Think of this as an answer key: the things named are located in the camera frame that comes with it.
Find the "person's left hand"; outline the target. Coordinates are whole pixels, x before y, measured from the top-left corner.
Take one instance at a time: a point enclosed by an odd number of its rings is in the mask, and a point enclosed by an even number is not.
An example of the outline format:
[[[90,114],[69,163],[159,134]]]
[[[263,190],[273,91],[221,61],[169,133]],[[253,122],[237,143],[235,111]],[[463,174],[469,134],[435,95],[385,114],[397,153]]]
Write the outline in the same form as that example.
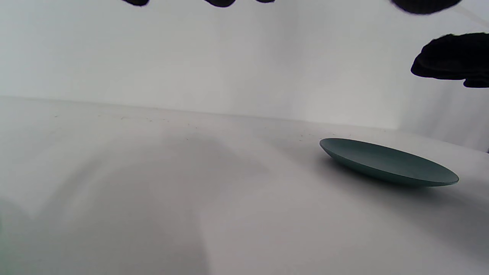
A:
[[[227,8],[235,0],[204,0]],[[459,5],[462,0],[389,0],[397,9],[412,15],[427,16]],[[431,40],[416,56],[410,69],[418,77],[439,80],[464,80],[467,88],[488,88],[489,35],[485,32],[447,34]]]

